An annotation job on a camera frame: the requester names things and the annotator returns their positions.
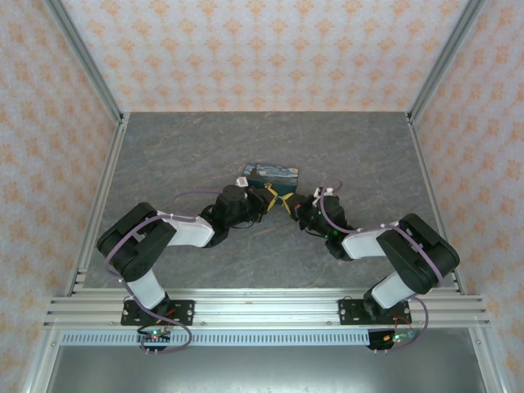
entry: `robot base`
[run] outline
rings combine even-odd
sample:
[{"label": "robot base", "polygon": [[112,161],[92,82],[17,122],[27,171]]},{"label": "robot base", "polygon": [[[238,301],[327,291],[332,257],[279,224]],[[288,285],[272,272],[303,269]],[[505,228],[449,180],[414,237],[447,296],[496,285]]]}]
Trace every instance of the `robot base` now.
[{"label": "robot base", "polygon": [[395,322],[399,325],[407,325],[402,319],[395,321],[395,315],[404,317],[411,323],[409,302],[401,301],[384,314],[377,315],[373,320],[364,309],[364,299],[341,299],[338,301],[338,316],[341,325],[395,325]]},{"label": "robot base", "polygon": [[[193,315],[195,314],[194,300],[170,300],[168,305],[167,317],[179,321],[186,326],[193,325]],[[167,325],[166,321],[156,323],[153,317],[146,314],[137,305],[134,300],[126,300],[124,302],[124,310],[122,311],[122,319],[120,320],[122,326],[150,326],[150,325]]]}]

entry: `robotic arm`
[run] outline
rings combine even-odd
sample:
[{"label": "robotic arm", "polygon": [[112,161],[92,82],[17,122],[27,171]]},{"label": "robotic arm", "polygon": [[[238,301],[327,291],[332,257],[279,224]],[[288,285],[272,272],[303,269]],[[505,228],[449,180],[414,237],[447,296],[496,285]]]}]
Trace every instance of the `robotic arm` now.
[{"label": "robotic arm", "polygon": [[107,257],[144,220],[157,215],[165,217],[140,229],[118,249],[110,264],[144,307],[154,314],[166,315],[169,297],[151,269],[162,251],[168,246],[216,246],[228,236],[230,228],[244,222],[259,223],[277,197],[269,186],[229,185],[214,205],[207,206],[195,218],[167,215],[142,202],[100,236],[97,249]]},{"label": "robotic arm", "polygon": [[459,265],[455,249],[415,214],[364,231],[355,230],[346,222],[339,198],[332,195],[331,188],[319,187],[309,196],[290,193],[282,200],[287,212],[299,223],[300,230],[308,229],[323,236],[327,249],[335,258],[388,258],[395,272],[364,295],[364,311],[374,322],[402,300],[428,293]]},{"label": "robotic arm", "polygon": [[[301,230],[315,231],[326,239],[325,245],[333,257],[357,260],[385,256],[395,268],[393,274],[370,288],[363,300],[354,302],[355,307],[350,310],[354,318],[346,318],[347,324],[352,320],[357,321],[353,324],[363,324],[364,320],[370,324],[391,324],[396,306],[413,294],[427,293],[459,264],[456,251],[415,214],[364,231],[347,223],[339,198],[332,195],[330,188],[319,187],[313,195],[289,193],[281,198]],[[215,204],[195,218],[167,215],[143,202],[99,238],[97,249],[107,258],[115,253],[124,237],[137,232],[120,245],[109,263],[140,304],[157,316],[166,316],[170,299],[151,270],[161,252],[167,246],[216,246],[225,240],[230,228],[244,222],[259,223],[277,199],[278,193],[270,184],[254,188],[239,178],[237,185],[226,186]],[[139,224],[156,216],[161,219],[136,231]],[[152,318],[147,321],[155,323]]]}]

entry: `gray stone tabletop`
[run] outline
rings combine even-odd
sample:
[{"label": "gray stone tabletop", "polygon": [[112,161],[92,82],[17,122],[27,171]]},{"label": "gray stone tabletop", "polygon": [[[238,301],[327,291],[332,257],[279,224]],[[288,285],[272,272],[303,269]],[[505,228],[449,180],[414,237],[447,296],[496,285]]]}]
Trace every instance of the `gray stone tabletop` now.
[{"label": "gray stone tabletop", "polygon": [[[180,192],[220,190],[247,162],[300,170],[298,192],[330,179],[349,224],[366,227],[415,212],[434,214],[403,113],[231,112],[133,113],[107,198],[99,234],[137,203],[174,212]],[[215,197],[186,196],[193,214]],[[118,287],[93,252],[86,287]],[[281,206],[249,229],[231,230],[212,249],[168,247],[154,267],[164,287],[370,287],[393,271],[385,258],[335,260],[323,239],[300,231]]]}]

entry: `red wire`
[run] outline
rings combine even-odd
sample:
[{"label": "red wire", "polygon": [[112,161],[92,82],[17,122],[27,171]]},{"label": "red wire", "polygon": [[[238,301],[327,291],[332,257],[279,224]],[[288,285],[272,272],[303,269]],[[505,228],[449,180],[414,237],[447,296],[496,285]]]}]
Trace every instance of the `red wire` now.
[{"label": "red wire", "polygon": [[172,309],[172,310],[168,311],[168,312],[165,314],[165,316],[166,316],[166,317],[169,317],[169,316],[171,316],[171,314],[173,314],[175,311],[176,311],[176,309]]},{"label": "red wire", "polygon": [[395,318],[396,318],[396,321],[395,321],[395,327],[397,326],[397,323],[399,322],[399,319],[400,319],[400,320],[406,322],[406,323],[409,325],[409,328],[410,328],[411,330],[413,330],[413,328],[411,327],[411,322],[410,322],[408,319],[406,319],[406,318],[404,318],[404,317],[401,317],[401,316],[399,316],[399,315],[395,315]]},{"label": "red wire", "polygon": [[395,334],[396,334],[397,328],[399,326],[399,317],[397,317],[396,314],[393,314],[393,319],[395,320]]}]

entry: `patterned wallpaper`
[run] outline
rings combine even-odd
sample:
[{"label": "patterned wallpaper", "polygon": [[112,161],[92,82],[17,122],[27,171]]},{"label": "patterned wallpaper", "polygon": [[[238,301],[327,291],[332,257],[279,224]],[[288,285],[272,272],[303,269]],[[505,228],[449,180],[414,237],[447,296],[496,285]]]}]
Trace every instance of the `patterned wallpaper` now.
[{"label": "patterned wallpaper", "polygon": [[0,5],[0,391],[63,294],[114,125],[42,0]]},{"label": "patterned wallpaper", "polygon": [[467,0],[65,0],[123,111],[406,111]]},{"label": "patterned wallpaper", "polygon": [[417,123],[468,290],[524,386],[524,2],[489,0]]}]

